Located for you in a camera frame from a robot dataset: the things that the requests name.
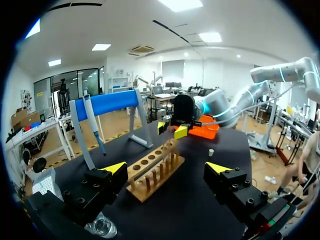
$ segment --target orange tray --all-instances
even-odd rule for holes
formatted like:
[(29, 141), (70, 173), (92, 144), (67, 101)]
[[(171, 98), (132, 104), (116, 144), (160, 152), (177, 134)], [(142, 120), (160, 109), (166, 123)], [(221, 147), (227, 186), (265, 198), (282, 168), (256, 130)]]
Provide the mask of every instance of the orange tray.
[[(199, 122), (202, 123), (214, 123), (216, 120), (212, 116), (202, 115), (199, 119)], [(214, 139), (219, 130), (219, 125), (203, 125), (203, 126), (194, 126), (193, 129), (189, 130), (189, 134), (196, 135), (205, 139)]]

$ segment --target wooden test tube rack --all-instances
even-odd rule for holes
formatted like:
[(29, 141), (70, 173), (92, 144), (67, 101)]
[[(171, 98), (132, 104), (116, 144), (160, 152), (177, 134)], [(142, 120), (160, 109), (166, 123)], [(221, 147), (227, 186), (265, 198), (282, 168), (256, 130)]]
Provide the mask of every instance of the wooden test tube rack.
[(184, 163), (185, 159), (179, 156), (178, 150), (175, 150), (177, 143), (177, 140), (170, 139), (128, 167), (130, 185), (126, 189), (141, 203), (160, 188)]

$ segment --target poster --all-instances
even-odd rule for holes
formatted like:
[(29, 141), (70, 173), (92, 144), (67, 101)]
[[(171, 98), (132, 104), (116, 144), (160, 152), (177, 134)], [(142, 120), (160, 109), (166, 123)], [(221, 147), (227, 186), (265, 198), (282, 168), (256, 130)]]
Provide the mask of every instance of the poster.
[(31, 106), (31, 94), (28, 90), (21, 90), (21, 106), (23, 108), (27, 109), (28, 114), (32, 112), (32, 106)]

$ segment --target cardboard box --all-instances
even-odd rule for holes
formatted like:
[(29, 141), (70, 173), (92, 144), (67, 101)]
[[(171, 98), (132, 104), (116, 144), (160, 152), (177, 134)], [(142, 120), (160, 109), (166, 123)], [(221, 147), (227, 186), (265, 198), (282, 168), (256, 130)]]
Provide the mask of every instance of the cardboard box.
[(11, 116), (12, 126), (14, 127), (16, 125), (19, 125), (21, 120), (24, 119), (26, 116), (28, 116), (27, 109), (22, 110), (22, 108), (18, 108), (16, 110), (16, 113)]
[(27, 126), (30, 126), (31, 124), (36, 123), (36, 122), (41, 123), (40, 113), (38, 111), (35, 111), (35, 112), (27, 115), (24, 119), (22, 119), (21, 126), (25, 128)]

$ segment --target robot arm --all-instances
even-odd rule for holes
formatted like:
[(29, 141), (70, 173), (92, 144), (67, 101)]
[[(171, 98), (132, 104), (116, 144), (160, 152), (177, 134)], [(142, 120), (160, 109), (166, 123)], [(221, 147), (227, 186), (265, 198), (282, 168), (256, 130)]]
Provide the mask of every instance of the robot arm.
[(163, 79), (162, 76), (158, 76), (157, 78), (155, 78), (155, 79), (151, 82), (151, 84), (153, 84), (153, 85), (155, 86), (160, 79), (161, 79), (161, 85), (162, 85), (163, 82), (164, 82), (164, 79)]
[(250, 74), (254, 84), (242, 94), (234, 105), (227, 100), (220, 89), (205, 97), (195, 97), (195, 119), (199, 119), (203, 114), (211, 114), (218, 122), (227, 120), (221, 123), (220, 127), (233, 127), (238, 120), (238, 117), (233, 116), (252, 106), (259, 97), (269, 91), (268, 80), (284, 83), (304, 80), (307, 96), (320, 103), (319, 73), (317, 66), (309, 57), (303, 57), (291, 63), (257, 67), (252, 69)]
[(133, 86), (134, 86), (135, 88), (138, 87), (138, 81), (141, 81), (141, 82), (145, 83), (145, 84), (146, 84), (146, 87), (150, 90), (150, 93), (153, 92), (153, 91), (152, 91), (152, 87), (150, 86), (149, 82), (148, 82), (147, 80), (145, 80), (142, 76), (139, 76), (139, 75), (137, 75), (137, 76), (135, 77), (134, 82), (133, 82)]

